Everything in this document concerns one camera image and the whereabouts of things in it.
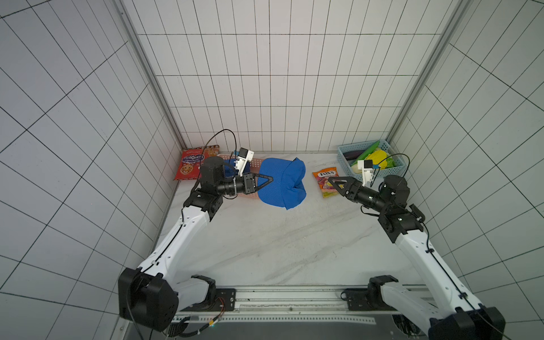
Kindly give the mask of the blue baseball cap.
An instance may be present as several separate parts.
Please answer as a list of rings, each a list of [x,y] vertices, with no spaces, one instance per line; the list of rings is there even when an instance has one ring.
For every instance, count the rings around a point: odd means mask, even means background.
[[[259,174],[273,179],[257,192],[259,199],[265,204],[290,210],[306,199],[307,193],[303,184],[306,168],[305,163],[299,158],[292,161],[265,159],[260,166]]]

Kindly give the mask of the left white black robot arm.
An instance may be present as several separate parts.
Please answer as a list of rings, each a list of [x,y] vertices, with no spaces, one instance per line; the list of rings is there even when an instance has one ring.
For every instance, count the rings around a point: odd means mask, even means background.
[[[168,235],[137,269],[125,269],[118,278],[119,315],[155,331],[164,331],[180,310],[214,307],[218,296],[215,281],[206,276],[176,278],[178,261],[191,240],[208,226],[227,195],[254,194],[270,184],[279,184],[280,174],[245,172],[250,152],[240,153],[234,164],[221,157],[208,157],[201,177],[181,208],[181,216]]]

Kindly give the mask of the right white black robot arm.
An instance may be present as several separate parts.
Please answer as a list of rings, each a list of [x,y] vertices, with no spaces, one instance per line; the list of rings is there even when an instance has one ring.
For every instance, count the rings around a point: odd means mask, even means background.
[[[344,198],[373,211],[390,241],[416,269],[434,302],[428,303],[404,288],[391,275],[369,280],[365,301],[374,309],[391,307],[429,339],[503,339],[506,321],[495,307],[485,306],[455,276],[430,242],[425,215],[407,203],[407,181],[384,178],[375,191],[353,177],[328,182]]]

